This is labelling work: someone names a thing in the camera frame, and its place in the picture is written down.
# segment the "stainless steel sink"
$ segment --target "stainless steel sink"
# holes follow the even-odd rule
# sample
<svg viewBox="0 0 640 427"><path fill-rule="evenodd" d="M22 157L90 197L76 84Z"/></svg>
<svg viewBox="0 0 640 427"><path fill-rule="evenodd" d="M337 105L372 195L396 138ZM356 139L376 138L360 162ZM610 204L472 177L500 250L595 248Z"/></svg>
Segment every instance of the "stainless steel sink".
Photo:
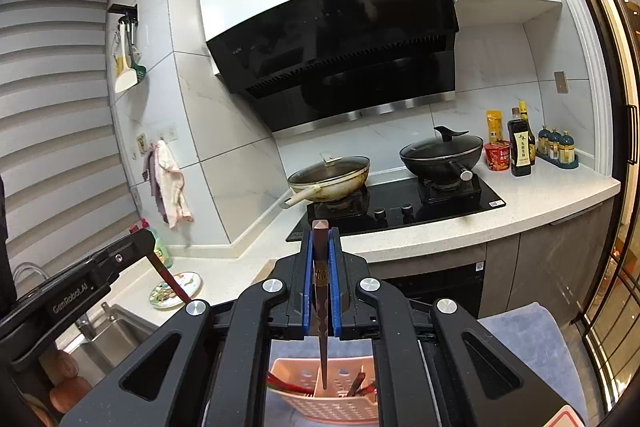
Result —
<svg viewBox="0 0 640 427"><path fill-rule="evenodd" d="M78 362L80 376L91 385L102 380L156 329L156 325L118 305L108 307L103 303L102 308L105 315L95 325L95 338L79 335L64 348Z"/></svg>

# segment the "black glass cooktop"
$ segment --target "black glass cooktop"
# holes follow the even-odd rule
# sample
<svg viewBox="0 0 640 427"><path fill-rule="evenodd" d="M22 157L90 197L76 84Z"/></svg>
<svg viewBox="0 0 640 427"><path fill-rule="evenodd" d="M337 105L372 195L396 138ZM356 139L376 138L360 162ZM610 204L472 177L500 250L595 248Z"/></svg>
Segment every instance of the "black glass cooktop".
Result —
<svg viewBox="0 0 640 427"><path fill-rule="evenodd" d="M344 236L432 223L502 206L500 196L476 174L447 191L411 178L363 187L344 200L308 204L287 241L302 240L314 219L328 219L329 226L338 227Z"/></svg>

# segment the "white countertop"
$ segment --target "white countertop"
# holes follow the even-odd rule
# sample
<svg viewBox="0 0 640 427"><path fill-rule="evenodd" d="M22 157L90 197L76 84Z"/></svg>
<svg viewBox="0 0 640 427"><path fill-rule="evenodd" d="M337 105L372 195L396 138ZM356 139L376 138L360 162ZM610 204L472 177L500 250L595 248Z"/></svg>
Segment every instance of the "white countertop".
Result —
<svg viewBox="0 0 640 427"><path fill-rule="evenodd" d="M490 171L484 159L474 171L506 202L506 206L470 216L455 217L436 223L403 229L351 235L341 238L344 251L363 256L370 263L468 247L506 237L551 223L620 191L620 182L597 174L588 167L562 170L538 160L530 176L516 178L510 171ZM395 172L396 179L408 177L407 171ZM304 214L299 204L282 211L256 241L238 259L176 258L172 273L195 271L203 280L198 294L211 304L237 298L251 284L268 259L297 253L300 242L286 243L285 238ZM151 289L160 281L149 269L135 280L129 277L126 288L114 291L108 302L117 303L155 324L162 324L176 309L159 311L148 304Z"/></svg>

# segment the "black wok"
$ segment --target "black wok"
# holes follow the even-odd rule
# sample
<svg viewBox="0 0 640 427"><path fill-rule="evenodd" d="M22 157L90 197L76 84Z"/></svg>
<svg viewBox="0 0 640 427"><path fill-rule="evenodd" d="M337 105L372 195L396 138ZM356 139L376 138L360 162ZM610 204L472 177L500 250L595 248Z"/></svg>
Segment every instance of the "black wok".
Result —
<svg viewBox="0 0 640 427"><path fill-rule="evenodd" d="M439 188L456 188L460 180L473 177L471 169L482 155L482 138L455 132L444 126L434 128L442 138L412 143L400 151L402 162L413 174Z"/></svg>

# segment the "utensil basket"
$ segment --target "utensil basket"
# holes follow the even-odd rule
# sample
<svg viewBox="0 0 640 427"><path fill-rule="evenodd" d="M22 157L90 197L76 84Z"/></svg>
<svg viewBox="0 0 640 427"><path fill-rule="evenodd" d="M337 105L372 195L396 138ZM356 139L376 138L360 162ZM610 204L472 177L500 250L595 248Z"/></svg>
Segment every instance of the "utensil basket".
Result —
<svg viewBox="0 0 640 427"><path fill-rule="evenodd" d="M322 389L320 359L276 359L271 372L287 383L313 389L313 396L284 393L275 389L284 401L298 409L307 419L338 425L378 423L376 394L346 397L359 372L366 374L361 388L375 380L373 357L327 360L327 388Z"/></svg>

